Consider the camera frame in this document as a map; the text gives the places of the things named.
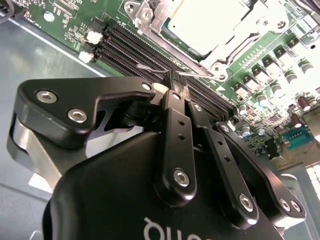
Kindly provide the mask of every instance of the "electronic component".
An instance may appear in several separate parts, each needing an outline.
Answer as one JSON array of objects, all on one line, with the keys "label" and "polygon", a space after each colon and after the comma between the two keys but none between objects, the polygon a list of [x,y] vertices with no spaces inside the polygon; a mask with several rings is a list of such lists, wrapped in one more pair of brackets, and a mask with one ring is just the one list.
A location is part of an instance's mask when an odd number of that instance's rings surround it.
[{"label": "electronic component", "polygon": [[261,155],[260,149],[254,150],[254,154],[259,157]]},{"label": "electronic component", "polygon": [[260,68],[255,68],[252,72],[253,76],[262,84],[266,84],[271,80],[271,77]]},{"label": "electronic component", "polygon": [[91,26],[90,28],[96,32],[96,33],[102,33],[104,28],[106,27],[106,25],[100,21],[99,19],[97,19],[96,17],[94,17],[91,21]]},{"label": "electronic component", "polygon": [[247,138],[251,135],[250,133],[250,127],[248,126],[244,126],[242,129],[241,129],[241,134],[244,138]]},{"label": "electronic component", "polygon": [[267,69],[274,77],[278,77],[284,73],[279,65],[271,57],[263,61],[265,69]]},{"label": "electronic component", "polygon": [[242,104],[239,106],[239,114],[240,116],[245,116],[247,115],[247,106]]},{"label": "electronic component", "polygon": [[265,146],[259,147],[259,150],[260,150],[260,153],[261,153],[261,154],[266,154],[266,153],[267,153],[267,150],[266,150],[266,147],[265,147]]},{"label": "electronic component", "polygon": [[292,51],[296,54],[296,56],[299,59],[302,59],[304,56],[307,55],[307,52],[306,52],[307,49],[297,38],[290,41],[288,43],[288,47],[292,49]]},{"label": "electronic component", "polygon": [[294,73],[285,76],[285,78],[291,86],[296,86],[299,83],[299,78]]},{"label": "electronic component", "polygon": [[303,118],[313,137],[320,142],[320,107],[317,107],[316,109],[306,113],[303,115]]},{"label": "electronic component", "polygon": [[263,135],[265,135],[266,131],[265,131],[264,129],[258,129],[258,130],[256,131],[256,133],[257,133],[259,136],[263,136]]},{"label": "electronic component", "polygon": [[269,105],[269,101],[267,99],[267,95],[261,94],[256,97],[256,100],[259,103],[259,106],[262,108],[266,108]]},{"label": "electronic component", "polygon": [[286,141],[289,150],[296,149],[314,140],[305,126],[284,134],[283,139]]},{"label": "electronic component", "polygon": [[289,107],[288,107],[288,109],[291,111],[291,112],[293,112],[295,109],[296,109],[296,105],[294,105],[294,104],[290,104],[289,105]]},{"label": "electronic component", "polygon": [[269,160],[277,158],[280,156],[275,138],[272,137],[264,142],[266,153],[268,154]]},{"label": "electronic component", "polygon": [[298,129],[298,128],[300,128],[302,126],[302,123],[301,123],[301,121],[300,121],[300,119],[299,119],[297,114],[292,114],[290,116],[290,119],[291,119],[291,123],[293,124],[293,126],[296,129]]},{"label": "electronic component", "polygon": [[275,84],[271,87],[274,97],[281,98],[284,95],[284,91],[280,84]]},{"label": "electronic component", "polygon": [[281,126],[276,126],[276,127],[274,127],[273,128],[277,133],[280,133],[282,130],[283,130],[283,128],[281,127]]},{"label": "electronic component", "polygon": [[243,139],[244,137],[242,136],[241,131],[235,131],[235,133],[238,135],[239,138]]},{"label": "electronic component", "polygon": [[280,120],[280,117],[278,115],[274,115],[274,116],[270,117],[269,120],[271,122],[277,122]]},{"label": "electronic component", "polygon": [[283,64],[283,69],[287,69],[295,64],[292,56],[284,49],[281,48],[275,52],[275,56],[280,60]]},{"label": "electronic component", "polygon": [[313,66],[311,63],[305,63],[305,64],[301,65],[300,68],[301,68],[302,72],[303,72],[305,75],[307,75],[308,72],[314,71],[314,66]]},{"label": "electronic component", "polygon": [[316,105],[318,102],[316,99],[311,98],[310,100],[308,100],[308,103],[309,103],[310,107],[312,107],[312,106]]},{"label": "electronic component", "polygon": [[310,104],[304,96],[299,97],[297,101],[299,103],[300,108],[303,111],[309,111],[311,109]]},{"label": "electronic component", "polygon": [[55,15],[50,11],[45,11],[43,14],[43,18],[47,22],[52,23],[55,20]]},{"label": "electronic component", "polygon": [[84,62],[85,64],[89,63],[93,58],[94,58],[94,54],[93,53],[89,53],[89,52],[86,52],[86,51],[81,51],[79,53],[79,56],[78,58]]},{"label": "electronic component", "polygon": [[95,45],[98,44],[102,38],[103,38],[102,33],[92,31],[92,30],[90,30],[86,35],[86,39],[88,40],[88,42]]},{"label": "electronic component", "polygon": [[234,86],[234,91],[241,98],[246,98],[250,94],[249,91],[247,91],[241,84]]},{"label": "electronic component", "polygon": [[255,80],[253,80],[250,76],[246,76],[243,79],[243,83],[248,89],[251,90],[251,92],[254,92],[261,88],[261,86]]}]

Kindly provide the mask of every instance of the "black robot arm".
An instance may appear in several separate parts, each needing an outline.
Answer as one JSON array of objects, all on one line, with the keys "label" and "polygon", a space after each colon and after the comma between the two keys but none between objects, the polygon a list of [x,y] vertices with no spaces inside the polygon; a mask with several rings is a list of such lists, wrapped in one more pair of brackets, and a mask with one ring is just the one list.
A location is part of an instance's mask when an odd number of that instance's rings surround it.
[{"label": "black robot arm", "polygon": [[[17,90],[7,148],[44,177],[45,240],[282,239],[297,198],[223,122],[209,123],[174,72],[29,80]],[[144,131],[87,158],[88,140]]]}]

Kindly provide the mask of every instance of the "green circuit board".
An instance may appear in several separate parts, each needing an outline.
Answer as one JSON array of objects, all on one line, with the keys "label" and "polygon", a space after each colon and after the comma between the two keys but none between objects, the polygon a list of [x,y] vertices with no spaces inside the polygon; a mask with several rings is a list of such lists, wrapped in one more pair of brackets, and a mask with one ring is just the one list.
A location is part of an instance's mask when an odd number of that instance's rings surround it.
[{"label": "green circuit board", "polygon": [[[125,0],[13,0],[19,6],[26,9],[25,18],[27,21],[42,29],[53,38],[69,46],[76,52],[82,50],[82,45],[85,42],[86,33],[91,25],[92,19],[97,18],[107,24],[110,20],[118,22],[119,25],[126,28],[132,34],[137,34],[137,29],[132,21],[127,16],[124,10]],[[296,98],[305,96],[308,99],[315,98],[318,100],[320,95],[315,89],[301,90],[293,94],[287,94],[281,99],[275,99],[271,90],[274,83],[285,82],[285,74],[294,71],[292,66],[284,69],[283,76],[274,78],[272,81],[259,82],[259,87],[251,91],[251,94],[239,96],[236,93],[235,86],[243,82],[246,76],[253,75],[253,68],[263,66],[262,60],[266,57],[276,59],[275,50],[282,47],[291,54],[296,65],[300,65],[303,61],[308,61],[305,56],[298,55],[292,51],[288,44],[295,39],[308,48],[318,39],[318,24],[300,7],[294,4],[291,0],[281,1],[286,8],[289,19],[289,28],[283,33],[268,32],[262,36],[255,44],[246,50],[238,57],[227,69],[228,79],[225,82],[217,82],[212,79],[199,78],[212,91],[215,91],[219,96],[223,97],[229,103],[235,106],[245,104],[251,114],[243,116],[242,119],[250,126],[251,136],[247,142],[253,148],[257,148],[264,144],[264,141],[275,136],[281,138],[281,135],[290,131],[292,126],[289,123],[289,115],[287,112],[288,104],[296,102]],[[48,11],[54,15],[54,21],[48,22],[44,19],[44,13]],[[186,72],[191,70],[177,59],[170,52],[165,51],[157,44],[146,38],[144,35],[139,35],[146,43],[152,46],[156,51],[159,51],[173,63],[183,67]],[[116,76],[122,74],[104,62],[98,60],[97,65],[111,72]],[[257,95],[266,94],[270,104],[268,107],[262,108],[257,103]],[[298,108],[295,110],[298,115],[303,112]],[[277,116],[276,121],[269,120],[270,117]],[[274,127],[281,125],[281,131],[275,131]],[[257,129],[264,129],[265,134],[257,135]]]}]

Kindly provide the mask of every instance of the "chip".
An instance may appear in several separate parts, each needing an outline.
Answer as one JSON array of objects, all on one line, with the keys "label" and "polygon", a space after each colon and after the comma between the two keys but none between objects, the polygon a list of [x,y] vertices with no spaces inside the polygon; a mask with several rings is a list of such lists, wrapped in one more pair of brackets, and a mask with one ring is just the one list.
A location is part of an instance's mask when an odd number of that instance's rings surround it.
[{"label": "chip", "polygon": [[274,130],[275,130],[277,133],[280,133],[280,132],[283,130],[283,128],[282,128],[281,126],[276,126],[276,127],[274,128]]},{"label": "chip", "polygon": [[280,119],[280,117],[278,117],[277,115],[274,115],[274,116],[272,116],[272,117],[269,118],[269,120],[270,120],[271,122],[276,122],[276,121],[278,121],[279,119]]}]

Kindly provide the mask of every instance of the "capacitor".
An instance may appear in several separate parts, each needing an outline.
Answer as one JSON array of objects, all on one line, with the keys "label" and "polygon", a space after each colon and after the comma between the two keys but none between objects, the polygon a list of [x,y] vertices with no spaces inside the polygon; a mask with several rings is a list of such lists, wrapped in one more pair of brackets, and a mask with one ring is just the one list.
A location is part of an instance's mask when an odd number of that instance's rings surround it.
[{"label": "capacitor", "polygon": [[257,133],[259,136],[263,136],[265,135],[266,131],[264,129],[258,129]]},{"label": "capacitor", "polygon": [[294,73],[287,75],[285,78],[290,85],[295,85],[299,82],[298,76]]},{"label": "capacitor", "polygon": [[282,90],[280,84],[273,85],[271,89],[276,98],[281,98],[284,95],[284,91]]},{"label": "capacitor", "polygon": [[244,137],[242,136],[241,131],[235,131],[235,133],[238,135],[239,138],[243,139]]},{"label": "capacitor", "polygon": [[300,68],[305,75],[308,75],[309,72],[314,71],[314,66],[311,63],[305,63]]},{"label": "capacitor", "polygon": [[261,94],[256,97],[260,107],[265,108],[269,105],[269,101],[267,99],[267,96],[265,94]]},{"label": "capacitor", "polygon": [[303,111],[309,111],[311,108],[310,104],[308,103],[307,99],[304,96],[301,96],[298,98],[298,103],[299,103],[300,108]]},{"label": "capacitor", "polygon": [[250,133],[250,127],[244,126],[244,127],[241,129],[241,133],[242,133],[242,137],[244,137],[244,138],[249,137],[249,136],[251,135],[251,133]]},{"label": "capacitor", "polygon": [[55,15],[52,12],[45,11],[43,14],[43,18],[47,22],[52,23],[55,20]]},{"label": "capacitor", "polygon": [[260,153],[261,153],[261,154],[266,154],[266,153],[267,153],[267,150],[266,150],[266,147],[265,147],[265,146],[261,146],[261,147],[260,147]]},{"label": "capacitor", "polygon": [[260,152],[259,149],[256,149],[256,150],[254,151],[254,154],[255,154],[257,157],[259,157],[259,156],[261,155],[261,152]]},{"label": "capacitor", "polygon": [[316,105],[318,102],[317,102],[316,99],[312,98],[312,99],[310,99],[310,100],[308,101],[308,103],[309,103],[310,107],[312,107],[312,106]]},{"label": "capacitor", "polygon": [[245,116],[245,115],[247,115],[247,106],[246,105],[244,105],[244,104],[242,104],[242,105],[240,105],[239,106],[239,114],[240,114],[240,116]]},{"label": "capacitor", "polygon": [[300,121],[300,119],[299,119],[297,114],[292,114],[290,119],[291,119],[291,123],[293,124],[293,126],[296,129],[298,129],[298,128],[300,128],[302,126],[302,123],[301,123],[301,121]]}]

